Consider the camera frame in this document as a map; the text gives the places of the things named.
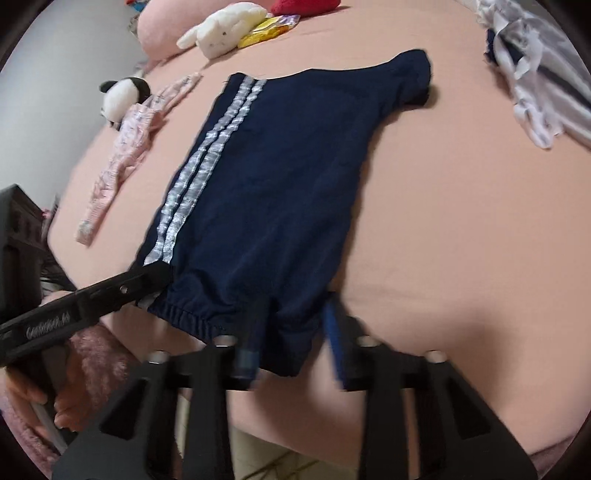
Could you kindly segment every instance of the metal bolt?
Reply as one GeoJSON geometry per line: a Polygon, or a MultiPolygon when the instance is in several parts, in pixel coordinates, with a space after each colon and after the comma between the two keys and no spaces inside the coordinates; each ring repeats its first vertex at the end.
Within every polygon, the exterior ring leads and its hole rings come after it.
{"type": "Polygon", "coordinates": [[[447,362],[447,355],[440,350],[429,350],[424,356],[427,359],[427,362],[432,364],[442,364],[443,362],[447,362]]]}
{"type": "Polygon", "coordinates": [[[213,344],[215,346],[234,346],[236,345],[236,341],[236,337],[233,335],[220,335],[213,339],[213,344]]]}
{"type": "Polygon", "coordinates": [[[155,352],[152,352],[148,355],[148,362],[151,364],[160,365],[168,362],[169,358],[170,355],[168,352],[165,352],[164,350],[156,350],[155,352]]]}
{"type": "Polygon", "coordinates": [[[378,346],[379,341],[376,340],[374,337],[369,335],[363,335],[361,337],[357,337],[357,345],[359,346],[378,346]]]}

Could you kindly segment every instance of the bed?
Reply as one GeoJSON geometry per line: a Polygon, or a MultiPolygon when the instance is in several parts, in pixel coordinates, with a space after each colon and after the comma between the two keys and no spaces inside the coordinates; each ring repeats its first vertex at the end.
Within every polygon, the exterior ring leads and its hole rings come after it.
{"type": "MultiPolygon", "coordinates": [[[[531,143],[482,59],[484,45],[474,14],[452,0],[346,0],[214,61],[189,50],[147,76],[157,89],[203,72],[93,244],[76,243],[74,234],[115,139],[109,128],[72,172],[51,249],[78,287],[125,271],[230,74],[350,69],[424,48],[433,66],[430,100],[391,115],[375,133],[333,287],[396,349],[447,352],[528,453],[559,444],[591,405],[591,155],[565,135],[550,151],[531,143]]],[[[103,321],[139,359],[200,345],[133,306],[103,321]]],[[[262,372],[256,389],[229,396],[238,428],[350,466],[362,405],[361,393],[339,390],[321,339],[297,378],[262,372]]]]}

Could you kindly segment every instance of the silver stripe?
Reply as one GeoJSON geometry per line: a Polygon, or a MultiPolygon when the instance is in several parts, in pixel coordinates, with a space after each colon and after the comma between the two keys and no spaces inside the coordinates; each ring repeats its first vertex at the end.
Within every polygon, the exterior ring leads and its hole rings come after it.
{"type": "Polygon", "coordinates": [[[224,116],[217,121],[217,123],[209,132],[207,132],[205,139],[201,145],[199,145],[199,148],[185,163],[181,173],[178,175],[177,181],[174,183],[174,186],[168,191],[168,194],[166,195],[166,201],[164,202],[164,206],[160,211],[160,222],[157,229],[158,237],[153,249],[146,256],[144,265],[156,262],[156,260],[159,260],[162,256],[164,239],[169,228],[170,220],[173,217],[174,209],[177,207],[180,198],[185,194],[187,186],[189,186],[190,178],[195,173],[201,157],[207,151],[209,145],[211,145],[217,138],[218,133],[223,131],[230,121],[232,121],[233,118],[237,116],[240,107],[246,99],[246,96],[251,91],[253,82],[254,79],[252,77],[244,77],[244,80],[242,81],[238,92],[232,101],[232,104],[228,107],[226,113],[224,113],[224,116]]]}
{"type": "Polygon", "coordinates": [[[244,105],[242,105],[240,108],[236,118],[232,120],[230,125],[228,125],[226,129],[220,133],[219,138],[212,144],[211,147],[209,147],[207,155],[205,155],[205,158],[199,167],[199,171],[197,172],[197,175],[195,175],[195,178],[193,179],[187,194],[183,198],[183,202],[174,214],[173,221],[171,222],[170,227],[166,233],[166,240],[164,241],[163,250],[163,260],[166,263],[170,263],[172,260],[174,245],[177,241],[178,232],[184,225],[189,214],[191,214],[193,211],[193,208],[201,196],[205,185],[207,185],[207,181],[212,175],[213,169],[222,155],[224,145],[230,139],[232,133],[238,130],[238,127],[247,116],[251,109],[252,103],[256,100],[256,97],[261,92],[266,82],[266,80],[258,80],[256,82],[250,95],[246,98],[246,102],[244,102],[244,105]]]}

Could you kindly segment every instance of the black panda ear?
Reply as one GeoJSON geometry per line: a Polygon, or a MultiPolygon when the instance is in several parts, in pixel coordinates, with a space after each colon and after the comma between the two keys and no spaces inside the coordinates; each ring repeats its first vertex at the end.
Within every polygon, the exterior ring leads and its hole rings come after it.
{"type": "Polygon", "coordinates": [[[110,88],[111,88],[111,87],[112,87],[112,86],[113,86],[115,83],[117,83],[117,82],[116,82],[116,81],[114,81],[114,80],[107,80],[106,82],[103,82],[103,83],[101,83],[101,84],[100,84],[100,87],[99,87],[99,89],[100,89],[100,91],[101,91],[101,92],[103,92],[103,93],[107,93],[107,92],[109,91],[109,89],[110,89],[110,88]]]}

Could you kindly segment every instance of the plush toy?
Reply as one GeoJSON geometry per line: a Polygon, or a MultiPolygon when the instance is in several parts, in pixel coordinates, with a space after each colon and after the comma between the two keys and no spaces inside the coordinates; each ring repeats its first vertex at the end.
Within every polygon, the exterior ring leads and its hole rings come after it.
{"type": "Polygon", "coordinates": [[[105,94],[100,114],[117,130],[129,107],[144,103],[151,95],[148,82],[137,77],[126,77],[118,82],[108,80],[100,84],[100,91],[105,94]]]}
{"type": "Polygon", "coordinates": [[[313,17],[334,10],[340,0],[277,0],[271,7],[273,15],[313,17]]]}
{"type": "Polygon", "coordinates": [[[240,39],[261,23],[267,10],[257,4],[240,2],[212,13],[178,39],[182,50],[197,45],[208,59],[233,50],[240,39]]]}

